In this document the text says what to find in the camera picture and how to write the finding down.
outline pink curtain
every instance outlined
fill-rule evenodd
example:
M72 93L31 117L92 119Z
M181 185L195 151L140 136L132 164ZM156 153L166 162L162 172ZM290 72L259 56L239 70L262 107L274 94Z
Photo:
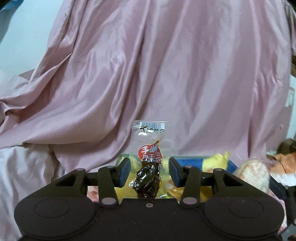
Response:
M0 98L0 148L52 144L90 171L128 150L135 119L161 120L172 155L239 166L265 154L290 61L281 1L67 0L27 87Z

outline barcode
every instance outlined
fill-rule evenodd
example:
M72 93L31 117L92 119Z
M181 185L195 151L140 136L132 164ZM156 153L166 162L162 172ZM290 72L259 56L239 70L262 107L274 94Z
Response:
M161 122L140 122L140 126L147 126L147 129L160 131L165 130L165 123Z

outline screw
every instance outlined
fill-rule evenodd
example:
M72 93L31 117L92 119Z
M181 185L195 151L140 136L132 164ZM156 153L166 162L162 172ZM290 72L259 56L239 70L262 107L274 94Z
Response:
M152 203L146 203L146 207L153 207L154 205Z
M105 205L113 205L116 203L116 199L112 197L105 197L102 199L102 204Z
M183 203L187 204L187 205L193 205L197 203L197 199L194 197L186 197L183 199Z

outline pink cloth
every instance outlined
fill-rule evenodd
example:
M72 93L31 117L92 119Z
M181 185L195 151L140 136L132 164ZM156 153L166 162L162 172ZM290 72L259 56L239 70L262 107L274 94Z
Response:
M281 1L67 0L25 90L0 96L0 148L52 144L90 171L148 119L171 123L172 154L239 166L265 154L290 60Z

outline red label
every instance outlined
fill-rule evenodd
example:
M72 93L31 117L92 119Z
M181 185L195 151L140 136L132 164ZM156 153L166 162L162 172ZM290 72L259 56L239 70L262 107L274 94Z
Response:
M161 162L163 158L157 144L142 146L138 151L138 155L142 161L154 159L156 162Z

